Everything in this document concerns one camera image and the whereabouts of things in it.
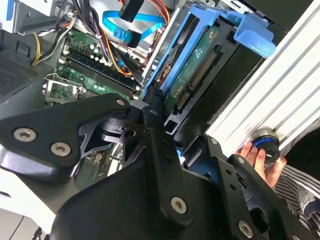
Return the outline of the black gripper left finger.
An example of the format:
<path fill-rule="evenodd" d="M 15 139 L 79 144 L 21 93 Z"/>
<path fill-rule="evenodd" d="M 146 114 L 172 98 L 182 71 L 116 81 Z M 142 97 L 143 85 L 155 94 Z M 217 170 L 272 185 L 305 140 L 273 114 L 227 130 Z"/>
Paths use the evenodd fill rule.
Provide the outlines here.
<path fill-rule="evenodd" d="M 194 211 L 184 171 L 155 92 L 136 105 L 107 93 L 2 119 L 0 167 L 13 177 L 1 190 L 36 223 L 52 227 L 63 205 L 83 191 L 74 183 L 81 160 L 113 143 L 129 149 L 121 170 L 146 164 L 156 225 L 189 227 Z"/>

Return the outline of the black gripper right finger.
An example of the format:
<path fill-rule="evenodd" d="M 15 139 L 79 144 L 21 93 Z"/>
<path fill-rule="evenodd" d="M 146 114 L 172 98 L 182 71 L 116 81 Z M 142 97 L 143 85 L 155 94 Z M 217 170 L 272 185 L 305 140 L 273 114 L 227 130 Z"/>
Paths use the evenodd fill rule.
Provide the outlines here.
<path fill-rule="evenodd" d="M 215 139 L 198 135 L 184 156 L 187 170 L 211 177 L 218 186 L 231 239 L 315 238 L 243 157 L 226 157 Z"/>

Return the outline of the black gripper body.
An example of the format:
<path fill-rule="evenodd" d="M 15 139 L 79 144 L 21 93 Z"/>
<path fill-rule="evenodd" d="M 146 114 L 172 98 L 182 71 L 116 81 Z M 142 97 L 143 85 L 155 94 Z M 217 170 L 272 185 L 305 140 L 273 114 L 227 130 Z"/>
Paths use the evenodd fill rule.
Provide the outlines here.
<path fill-rule="evenodd" d="M 193 221 L 182 228 L 157 226 L 149 202 L 147 166 L 134 163 L 70 198 L 55 217 L 52 240 L 238 240 L 220 190 L 207 179 L 183 171 Z"/>

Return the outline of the bare human hand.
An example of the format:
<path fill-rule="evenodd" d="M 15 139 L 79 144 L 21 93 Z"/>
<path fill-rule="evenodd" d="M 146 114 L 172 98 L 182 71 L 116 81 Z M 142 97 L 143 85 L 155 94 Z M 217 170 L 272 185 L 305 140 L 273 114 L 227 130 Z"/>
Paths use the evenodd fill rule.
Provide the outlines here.
<path fill-rule="evenodd" d="M 265 168 L 266 151 L 254 147 L 251 141 L 245 143 L 244 146 L 235 153 L 246 159 L 270 188 L 276 185 L 287 164 L 287 160 L 281 156 L 271 166 Z"/>

